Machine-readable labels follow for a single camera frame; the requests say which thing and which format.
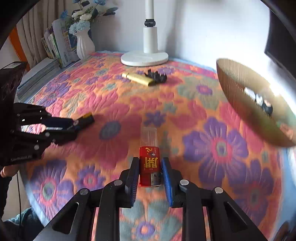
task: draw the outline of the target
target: white label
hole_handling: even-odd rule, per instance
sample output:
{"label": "white label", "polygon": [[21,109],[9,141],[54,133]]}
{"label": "white label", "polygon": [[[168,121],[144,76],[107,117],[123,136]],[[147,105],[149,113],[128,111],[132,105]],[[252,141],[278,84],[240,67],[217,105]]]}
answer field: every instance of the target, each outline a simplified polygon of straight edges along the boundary
{"label": "white label", "polygon": [[20,65],[21,63],[12,63],[12,64],[9,64],[7,65],[6,67],[4,67],[4,69],[13,69],[14,67]]}

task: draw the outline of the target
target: flower arrangement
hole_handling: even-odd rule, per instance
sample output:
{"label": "flower arrangement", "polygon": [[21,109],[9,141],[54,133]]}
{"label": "flower arrangement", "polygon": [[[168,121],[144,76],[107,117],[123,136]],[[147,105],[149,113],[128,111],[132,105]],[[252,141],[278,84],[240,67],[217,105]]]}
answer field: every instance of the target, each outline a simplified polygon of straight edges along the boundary
{"label": "flower arrangement", "polygon": [[66,20],[66,27],[69,29],[69,33],[75,35],[84,29],[90,27],[97,18],[101,16],[114,15],[117,7],[100,9],[98,11],[97,6],[104,6],[106,0],[93,0],[94,4],[90,4],[88,0],[73,0],[73,4],[78,4],[79,9],[72,12],[71,16],[68,15],[68,11],[64,11],[61,14],[61,18]]}

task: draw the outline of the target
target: quilted fabric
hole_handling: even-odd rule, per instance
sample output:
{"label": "quilted fabric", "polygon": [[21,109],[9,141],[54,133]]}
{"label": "quilted fabric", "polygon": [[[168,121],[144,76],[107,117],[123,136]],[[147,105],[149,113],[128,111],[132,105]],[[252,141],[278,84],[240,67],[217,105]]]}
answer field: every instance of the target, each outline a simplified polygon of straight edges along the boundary
{"label": "quilted fabric", "polygon": [[[95,123],[76,141],[52,145],[27,163],[22,178],[33,208],[47,224],[81,188],[117,179],[139,155],[142,126],[157,127],[162,156],[199,187],[221,186],[269,238],[281,198],[278,150],[257,137],[227,102],[214,71],[179,61],[152,67],[168,75],[146,87],[121,77],[119,53],[94,53],[50,81],[31,101],[53,116]],[[30,126],[38,133],[42,126]],[[120,213],[121,240],[181,240],[182,210],[170,209],[164,189],[139,188],[131,210]]]}

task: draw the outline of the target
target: human hand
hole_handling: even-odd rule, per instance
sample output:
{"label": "human hand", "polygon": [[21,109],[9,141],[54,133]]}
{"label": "human hand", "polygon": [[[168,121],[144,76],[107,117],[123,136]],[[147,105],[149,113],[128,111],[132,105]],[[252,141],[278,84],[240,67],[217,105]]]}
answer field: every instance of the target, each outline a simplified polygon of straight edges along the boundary
{"label": "human hand", "polygon": [[20,165],[5,166],[0,172],[1,177],[13,177],[19,170]]}

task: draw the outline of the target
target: wicker bowl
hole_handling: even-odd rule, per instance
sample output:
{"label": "wicker bowl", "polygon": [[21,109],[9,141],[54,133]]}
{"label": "wicker bowl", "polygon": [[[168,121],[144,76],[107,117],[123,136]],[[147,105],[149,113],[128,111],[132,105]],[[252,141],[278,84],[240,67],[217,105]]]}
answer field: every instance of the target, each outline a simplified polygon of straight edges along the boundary
{"label": "wicker bowl", "polygon": [[[217,60],[217,74],[228,101],[254,132],[275,146],[296,145],[296,117],[284,98],[274,95],[266,79],[252,69],[229,59]],[[272,104],[271,117],[244,93],[245,87]]]}

